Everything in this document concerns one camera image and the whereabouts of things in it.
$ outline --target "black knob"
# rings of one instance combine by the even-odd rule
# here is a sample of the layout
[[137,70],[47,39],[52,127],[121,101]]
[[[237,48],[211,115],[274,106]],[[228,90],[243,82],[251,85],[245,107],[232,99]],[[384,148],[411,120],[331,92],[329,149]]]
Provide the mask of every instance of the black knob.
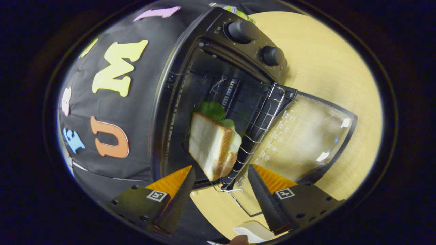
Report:
[[230,38],[242,44],[250,43],[259,38],[259,29],[250,21],[239,20],[227,27]]
[[269,66],[281,65],[285,61],[285,54],[280,48],[265,46],[262,49],[264,62]]

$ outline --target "white cable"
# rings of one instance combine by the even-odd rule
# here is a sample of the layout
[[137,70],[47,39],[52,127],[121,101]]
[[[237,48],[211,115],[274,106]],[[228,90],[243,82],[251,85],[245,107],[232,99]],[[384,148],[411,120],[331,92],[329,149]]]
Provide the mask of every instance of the white cable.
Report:
[[213,92],[215,92],[215,95],[217,95],[217,94],[218,94],[218,91],[214,90],[214,88],[215,88],[216,86],[220,85],[220,84],[221,84],[222,82],[224,82],[226,79],[227,79],[227,77],[223,75],[223,76],[221,77],[221,80],[218,81],[215,85],[212,86],[212,88],[211,88],[211,90],[209,91],[209,93],[213,91]]

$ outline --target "oven rack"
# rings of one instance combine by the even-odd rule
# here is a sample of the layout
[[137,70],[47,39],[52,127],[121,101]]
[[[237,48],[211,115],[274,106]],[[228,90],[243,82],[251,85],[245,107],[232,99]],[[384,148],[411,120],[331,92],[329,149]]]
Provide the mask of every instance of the oven rack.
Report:
[[220,191],[228,192],[233,188],[234,180],[257,150],[274,119],[293,101],[297,90],[277,83],[247,81],[194,70],[189,72],[204,75],[204,80],[212,80],[205,101],[219,102],[225,109],[225,118],[230,118],[235,122],[236,132],[242,138],[232,171],[227,176],[210,182],[214,188],[222,184],[218,187]]

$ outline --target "wooden table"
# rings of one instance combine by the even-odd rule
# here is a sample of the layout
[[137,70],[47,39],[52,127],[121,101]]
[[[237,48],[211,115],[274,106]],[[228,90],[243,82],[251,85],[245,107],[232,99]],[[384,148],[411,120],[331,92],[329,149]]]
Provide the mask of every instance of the wooden table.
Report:
[[[382,106],[371,72],[345,40],[309,16],[264,12],[250,17],[283,50],[289,67],[285,86],[330,101],[358,116],[347,147],[316,183],[336,199],[350,197],[369,173],[382,135]],[[268,227],[262,214],[250,218],[228,193],[208,187],[193,191],[191,198],[229,239],[238,235],[233,228],[247,221]]]

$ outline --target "pink letter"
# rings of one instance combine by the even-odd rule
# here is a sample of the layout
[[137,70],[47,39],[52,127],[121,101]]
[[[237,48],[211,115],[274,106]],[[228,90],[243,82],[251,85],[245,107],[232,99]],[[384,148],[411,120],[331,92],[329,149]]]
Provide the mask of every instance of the pink letter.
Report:
[[151,16],[161,16],[162,18],[168,18],[171,15],[173,15],[174,13],[177,12],[177,10],[180,9],[180,6],[177,7],[172,7],[172,8],[167,8],[167,9],[156,9],[156,10],[147,10],[144,13],[140,14],[138,17],[136,17],[133,21],[137,21],[146,17],[151,17]]

